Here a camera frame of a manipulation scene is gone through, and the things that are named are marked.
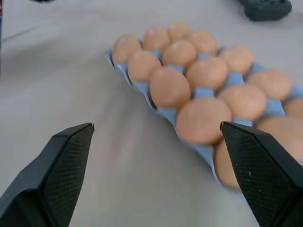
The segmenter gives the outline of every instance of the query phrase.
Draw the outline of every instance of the egg tray cup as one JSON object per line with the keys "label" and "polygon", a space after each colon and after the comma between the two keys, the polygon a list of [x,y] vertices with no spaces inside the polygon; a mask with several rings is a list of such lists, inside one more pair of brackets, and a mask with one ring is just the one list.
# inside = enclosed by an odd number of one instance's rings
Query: egg tray cup
{"label": "egg tray cup", "polygon": [[[228,49],[228,47],[221,47],[219,49],[219,52],[222,52],[223,50]],[[161,61],[162,60],[162,55],[159,53],[159,51],[151,51],[153,54],[155,54],[158,59]],[[139,93],[143,94],[145,96],[146,102],[148,106],[159,116],[166,118],[175,128],[176,134],[178,135],[178,132],[176,130],[176,117],[178,114],[178,111],[174,108],[163,108],[163,107],[156,107],[151,99],[150,96],[150,84],[148,82],[135,82],[132,83],[128,77],[128,70],[127,70],[127,64],[114,64],[113,59],[112,59],[112,50],[108,50],[105,52],[107,59],[111,66],[116,69],[121,75],[124,76],[126,82],[128,83],[129,86],[133,87],[136,91]],[[196,60],[201,60],[205,58],[209,58],[211,55],[209,54],[204,54],[204,53],[198,53]],[[173,67],[183,73],[185,75],[185,69],[181,65],[169,65],[170,67]],[[263,67],[261,64],[257,62],[253,62],[252,67],[250,69],[250,72],[246,78],[248,78],[250,75],[256,73],[257,71],[264,70],[265,67]],[[235,72],[229,72],[227,80],[223,86],[223,89],[235,85],[235,84],[245,84],[245,81],[243,80],[243,75],[240,73],[235,73]],[[192,99],[195,98],[203,98],[203,97],[215,97],[216,94],[212,89],[209,88],[203,88],[203,87],[197,87],[194,90],[191,91],[192,94]],[[286,101],[295,99],[295,98],[303,98],[303,87],[292,87],[292,91],[289,95],[289,97],[286,99]],[[285,111],[283,109],[283,104],[280,100],[275,100],[275,99],[267,99],[267,107],[261,116],[256,122],[270,117],[270,116],[286,116]],[[246,126],[253,126],[253,123],[247,119],[242,119],[242,118],[233,118],[232,122],[246,125]],[[232,193],[236,194],[237,196],[240,196],[242,198],[243,195],[242,193],[239,193],[238,191],[235,191],[232,188],[224,186],[215,171],[214,167],[214,148],[212,145],[199,145],[199,144],[189,144],[185,142],[179,135],[179,139],[181,140],[182,143],[184,143],[186,146],[189,148],[192,148],[196,150],[199,155],[208,163],[208,165],[211,167],[212,172],[214,174],[215,180],[222,185],[225,189],[231,191]]]}

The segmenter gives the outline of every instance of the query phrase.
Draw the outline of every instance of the brown egg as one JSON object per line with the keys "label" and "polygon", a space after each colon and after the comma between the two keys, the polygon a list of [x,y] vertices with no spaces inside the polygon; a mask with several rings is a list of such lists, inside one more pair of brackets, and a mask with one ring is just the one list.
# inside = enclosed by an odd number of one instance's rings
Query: brown egg
{"label": "brown egg", "polygon": [[230,71],[241,73],[243,76],[249,73],[252,62],[255,60],[252,51],[241,45],[234,45],[222,51],[219,57],[227,62]]}
{"label": "brown egg", "polygon": [[161,68],[159,59],[149,51],[138,51],[128,60],[128,76],[132,83],[149,82],[152,71]]}
{"label": "brown egg", "polygon": [[167,31],[161,27],[153,27],[145,33],[142,48],[148,51],[157,50],[163,54],[169,44]]}
{"label": "brown egg", "polygon": [[231,117],[228,106],[220,99],[194,99],[180,110],[176,129],[188,143],[213,144],[222,137],[220,123],[230,121]]}
{"label": "brown egg", "polygon": [[284,110],[288,117],[303,119],[303,98],[295,98],[286,102]]}
{"label": "brown egg", "polygon": [[237,84],[221,91],[218,98],[230,108],[233,117],[254,121],[258,119],[267,106],[267,98],[258,87]]}
{"label": "brown egg", "polygon": [[191,89],[196,87],[219,90],[227,79],[228,67],[225,61],[217,57],[198,60],[186,73]]}
{"label": "brown egg", "polygon": [[254,73],[246,80],[247,84],[259,87],[268,98],[284,100],[292,89],[290,76],[278,69],[266,69]]}
{"label": "brown egg", "polygon": [[184,39],[190,41],[198,53],[216,55],[218,52],[218,43],[210,32],[189,32],[184,35]]}
{"label": "brown egg", "polygon": [[123,35],[119,37],[113,46],[112,57],[114,64],[127,64],[130,55],[142,50],[137,37]]}
{"label": "brown egg", "polygon": [[164,52],[163,65],[182,65],[186,70],[196,60],[196,49],[186,40],[176,41]]}
{"label": "brown egg", "polygon": [[223,140],[214,150],[214,167],[220,182],[229,188],[241,192],[236,175],[233,171],[232,161],[227,146]]}
{"label": "brown egg", "polygon": [[156,107],[180,109],[190,100],[190,88],[184,75],[171,67],[153,71],[150,83],[151,99]]}
{"label": "brown egg", "polygon": [[171,42],[181,40],[183,36],[190,31],[190,27],[184,22],[171,23],[167,29],[167,33]]}
{"label": "brown egg", "polygon": [[294,159],[303,165],[303,120],[275,116],[261,121],[257,128],[271,134]]}

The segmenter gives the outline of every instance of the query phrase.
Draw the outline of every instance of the egg carton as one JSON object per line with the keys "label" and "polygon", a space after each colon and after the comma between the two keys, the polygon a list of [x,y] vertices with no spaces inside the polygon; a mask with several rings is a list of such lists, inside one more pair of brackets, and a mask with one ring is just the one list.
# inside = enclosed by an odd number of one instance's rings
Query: egg carton
{"label": "egg carton", "polygon": [[[228,49],[228,47],[223,46],[219,49],[219,53],[222,52],[223,50]],[[159,51],[151,51],[154,55],[158,57],[158,59],[161,61],[162,60],[162,55],[159,53]],[[159,116],[166,118],[175,128],[176,134],[178,135],[178,132],[176,130],[176,117],[178,111],[174,108],[163,108],[163,107],[156,107],[155,104],[153,103],[150,95],[150,84],[148,82],[135,82],[132,83],[128,77],[128,70],[127,70],[127,64],[114,64],[112,60],[112,50],[108,50],[105,52],[107,59],[111,66],[116,69],[121,75],[124,76],[126,82],[128,83],[129,86],[133,87],[136,91],[139,93],[143,94],[145,96],[146,102],[148,106]],[[198,53],[196,60],[201,60],[205,58],[209,58],[211,55],[209,54],[204,54],[204,53]],[[185,75],[185,69],[181,65],[169,65],[170,67],[173,67],[183,73]],[[253,65],[251,67],[251,70],[246,78],[248,78],[250,75],[256,73],[257,71],[264,70],[265,67],[262,66],[261,64],[257,62],[253,62]],[[221,90],[234,85],[234,84],[245,84],[245,81],[243,80],[243,75],[240,73],[235,73],[235,72],[229,72],[228,73],[228,78],[222,87]],[[203,87],[197,87],[196,89],[191,91],[192,94],[192,99],[194,98],[202,98],[202,97],[215,97],[216,93],[212,89],[208,88],[203,88]],[[302,97],[303,98],[303,87],[293,87],[292,91],[290,93],[290,96],[286,99],[287,101]],[[279,115],[279,116],[285,116],[285,111],[283,109],[283,104],[280,100],[274,100],[274,99],[267,99],[267,107],[261,116],[259,120],[273,116],[273,115]],[[247,120],[247,119],[242,119],[242,118],[233,118],[232,120],[235,123],[239,123],[242,125],[247,125],[247,126],[252,126],[252,122]],[[215,177],[215,180],[223,186],[225,189],[229,190],[230,192],[236,194],[237,196],[241,196],[243,198],[243,195],[229,187],[224,186],[215,171],[214,167],[214,148],[211,145],[199,145],[199,144],[189,144],[185,142],[179,135],[179,139],[181,140],[182,143],[184,143],[186,146],[189,148],[192,148],[196,150],[199,155],[207,162],[207,164],[211,167],[213,175]]]}

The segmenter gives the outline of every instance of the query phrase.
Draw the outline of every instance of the blue egg tray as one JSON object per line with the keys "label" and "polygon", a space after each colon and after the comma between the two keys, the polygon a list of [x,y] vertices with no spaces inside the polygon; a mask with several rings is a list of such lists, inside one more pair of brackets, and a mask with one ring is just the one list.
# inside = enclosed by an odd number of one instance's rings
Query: blue egg tray
{"label": "blue egg tray", "polygon": [[[227,47],[222,47],[219,50],[219,53],[223,50],[227,49]],[[153,54],[155,54],[158,59],[161,61],[162,56],[158,51],[151,51]],[[151,99],[150,96],[150,91],[149,91],[149,83],[147,82],[135,82],[132,83],[128,77],[128,72],[127,72],[127,65],[126,64],[114,64],[113,60],[112,60],[112,51],[108,50],[105,52],[107,59],[109,61],[109,63],[111,64],[111,66],[116,69],[121,75],[124,76],[126,82],[128,83],[128,85],[130,85],[131,87],[133,87],[136,91],[138,91],[139,93],[142,93],[145,96],[146,102],[148,104],[148,106],[159,116],[161,117],[165,117],[175,128],[176,134],[177,130],[176,130],[176,116],[177,116],[177,110],[174,108],[162,108],[162,107],[156,107]],[[199,53],[196,57],[197,60],[201,60],[201,59],[205,59],[205,58],[209,58],[210,55],[209,54],[203,54],[203,53]],[[180,65],[169,65],[170,67],[173,67],[175,69],[178,69],[179,71],[181,71],[184,75],[185,75],[185,70],[183,68],[183,66]],[[260,65],[257,62],[253,62],[252,68],[248,74],[247,77],[249,77],[250,75],[254,74],[255,72],[259,71],[259,70],[263,70],[265,69],[265,67],[263,67],[262,65]],[[228,78],[223,86],[222,89],[225,89],[228,86],[234,85],[234,84],[244,84],[245,81],[243,80],[243,76],[242,74],[239,73],[235,73],[235,72],[229,72],[228,73]],[[216,93],[212,90],[212,89],[208,89],[208,88],[203,88],[203,87],[198,87],[195,90],[192,90],[192,99],[194,98],[202,98],[202,97],[207,97],[207,96],[216,96]],[[303,97],[303,87],[293,87],[292,92],[290,94],[290,96],[287,98],[287,101],[294,99],[294,98],[298,98],[298,97]],[[285,116],[285,111],[283,109],[282,106],[282,102],[280,100],[274,100],[274,99],[268,99],[267,100],[267,107],[266,110],[264,111],[262,118],[265,117],[269,117],[272,115],[280,115],[280,116]],[[234,118],[232,120],[235,123],[240,123],[243,125],[247,125],[247,126],[252,126],[252,122],[247,120],[247,119],[242,119],[242,118]],[[217,177],[215,168],[214,168],[214,161],[213,161],[213,154],[214,154],[214,149],[213,146],[211,145],[198,145],[198,144],[188,144],[186,143],[179,135],[178,137],[180,138],[180,140],[182,141],[182,143],[184,143],[186,146],[193,148],[194,150],[196,150],[200,156],[202,156],[202,158],[208,163],[208,165],[212,168],[212,172],[214,174],[214,177],[216,179],[216,181],[221,184],[220,180]],[[225,187],[224,185],[222,185],[224,188],[226,188],[227,190],[235,193],[236,195],[239,195],[242,197],[242,194],[231,189],[228,187]]]}

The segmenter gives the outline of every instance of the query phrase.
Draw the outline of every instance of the white fabric surface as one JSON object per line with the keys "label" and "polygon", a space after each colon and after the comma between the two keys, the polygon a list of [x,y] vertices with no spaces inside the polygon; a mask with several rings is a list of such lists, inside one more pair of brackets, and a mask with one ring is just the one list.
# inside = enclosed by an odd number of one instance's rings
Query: white fabric surface
{"label": "white fabric surface", "polygon": [[50,137],[94,122],[71,227],[256,227],[206,163],[107,63],[121,34],[142,37],[173,20],[244,44],[259,62],[303,85],[303,9],[253,23],[233,0],[4,0],[0,86],[0,195]]}

